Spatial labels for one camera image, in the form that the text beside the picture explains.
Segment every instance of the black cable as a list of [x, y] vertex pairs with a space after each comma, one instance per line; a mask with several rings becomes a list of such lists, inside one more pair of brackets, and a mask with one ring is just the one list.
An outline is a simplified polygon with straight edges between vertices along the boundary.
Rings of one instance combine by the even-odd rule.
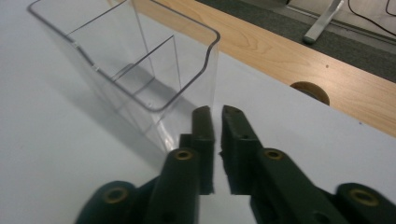
[[387, 7], [385, 7], [385, 11], [386, 11], [390, 16], [396, 16], [396, 14], [390, 13], [390, 12], [388, 11], [389, 2], [390, 2], [390, 0], [388, 0], [388, 2], [387, 2]]
[[357, 15], [357, 16], [359, 16], [359, 17], [361, 17], [361, 18], [363, 18], [363, 19], [365, 19], [365, 20], [367, 20], [367, 21], [372, 22], [374, 25], [376, 25], [377, 27], [379, 27], [381, 30], [383, 30], [383, 31], [385, 31], [385, 32], [387, 32], [387, 33], [389, 33], [389, 34], [391, 34], [391, 35], [396, 36], [395, 33], [393, 33], [393, 32], [391, 32], [391, 31], [387, 30], [386, 28], [384, 28], [384, 27], [381, 26], [380, 24], [376, 23], [375, 21], [372, 21], [371, 19], [369, 19], [369, 18], [367, 18], [367, 17], [364, 17], [364, 16], [362, 16], [362, 15], [356, 13], [354, 10], [352, 10], [352, 8], [350, 7], [350, 0], [347, 0], [347, 5], [348, 5], [348, 7], [349, 7], [349, 10], [350, 10], [353, 14], [355, 14], [355, 15]]

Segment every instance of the white furniture leg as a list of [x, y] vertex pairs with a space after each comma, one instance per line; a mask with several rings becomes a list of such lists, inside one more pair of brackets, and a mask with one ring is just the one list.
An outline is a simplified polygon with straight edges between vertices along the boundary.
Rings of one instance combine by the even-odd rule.
[[321, 14], [319, 19], [312, 25], [311, 29], [305, 34], [303, 37], [303, 41], [306, 44], [313, 44], [317, 41], [318, 37], [332, 20], [335, 13], [340, 9], [340, 7], [344, 4], [344, 0], [333, 0], [326, 11]]

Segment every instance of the round hole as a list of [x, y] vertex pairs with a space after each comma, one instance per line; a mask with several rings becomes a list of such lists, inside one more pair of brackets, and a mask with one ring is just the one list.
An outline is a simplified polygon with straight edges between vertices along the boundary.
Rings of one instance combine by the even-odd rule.
[[318, 101], [321, 101], [325, 105], [330, 105], [330, 99], [326, 91], [324, 91], [321, 87], [315, 85], [314, 83], [301, 81], [295, 82], [290, 86], [297, 91], [305, 93], [306, 95]]
[[103, 199], [106, 203], [119, 203], [125, 200], [128, 196], [128, 190], [125, 188], [113, 188], [109, 189], [103, 195]]
[[173, 212], [166, 212], [163, 214], [163, 223], [172, 223], [176, 221], [176, 214]]
[[269, 159], [274, 160], [274, 161], [279, 161], [279, 160], [282, 160], [282, 158], [283, 158], [283, 153], [282, 152], [277, 151], [277, 150], [273, 150], [273, 149], [266, 150], [264, 152], [264, 155], [266, 157], [268, 157]]
[[192, 158], [192, 153], [187, 150], [180, 150], [176, 153], [175, 157], [180, 161], [186, 161]]
[[358, 203], [367, 205], [367, 206], [378, 206], [379, 201], [374, 196], [374, 194], [364, 190], [364, 189], [352, 189], [349, 192], [350, 196], [353, 200]]
[[320, 212], [314, 212], [314, 220], [323, 224], [331, 223], [330, 219], [325, 214]]

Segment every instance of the transparent box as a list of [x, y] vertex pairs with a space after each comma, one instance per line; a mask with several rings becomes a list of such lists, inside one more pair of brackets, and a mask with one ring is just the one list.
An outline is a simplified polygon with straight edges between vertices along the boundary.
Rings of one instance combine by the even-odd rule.
[[212, 106], [219, 33], [149, 0], [39, 0], [29, 6], [95, 92], [150, 141], [178, 147]]

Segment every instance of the acrylic organizer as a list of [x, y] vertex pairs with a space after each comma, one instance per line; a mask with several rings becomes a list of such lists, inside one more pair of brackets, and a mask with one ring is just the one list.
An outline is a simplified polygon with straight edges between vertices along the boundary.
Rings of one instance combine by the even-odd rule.
[[160, 148], [177, 148], [192, 110], [212, 106], [215, 30], [149, 0], [40, 0], [29, 11], [95, 92]]

